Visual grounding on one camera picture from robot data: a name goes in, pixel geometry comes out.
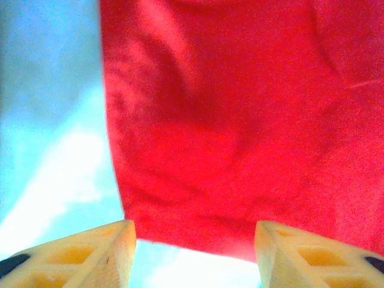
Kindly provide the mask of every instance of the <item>red flag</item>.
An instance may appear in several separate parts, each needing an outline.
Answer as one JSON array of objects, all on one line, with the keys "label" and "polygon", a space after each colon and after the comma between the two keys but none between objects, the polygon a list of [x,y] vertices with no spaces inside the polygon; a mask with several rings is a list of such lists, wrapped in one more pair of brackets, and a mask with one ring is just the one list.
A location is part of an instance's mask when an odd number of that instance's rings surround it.
[{"label": "red flag", "polygon": [[384,2],[101,0],[137,236],[255,260],[273,220],[384,255]]}]

